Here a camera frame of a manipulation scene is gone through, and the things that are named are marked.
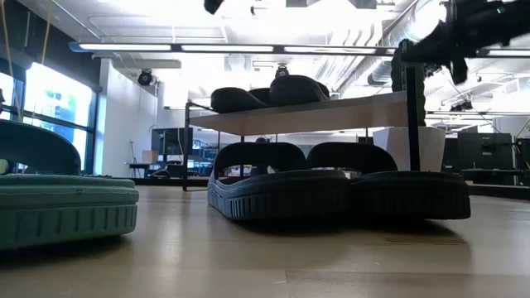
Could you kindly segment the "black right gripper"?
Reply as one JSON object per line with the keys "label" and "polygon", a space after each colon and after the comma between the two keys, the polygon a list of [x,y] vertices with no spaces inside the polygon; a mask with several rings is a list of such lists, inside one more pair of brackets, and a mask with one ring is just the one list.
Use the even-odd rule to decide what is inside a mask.
{"label": "black right gripper", "polygon": [[484,47],[504,45],[494,19],[504,13],[502,1],[444,1],[446,20],[416,44],[417,60],[443,64],[456,57],[476,55]]}

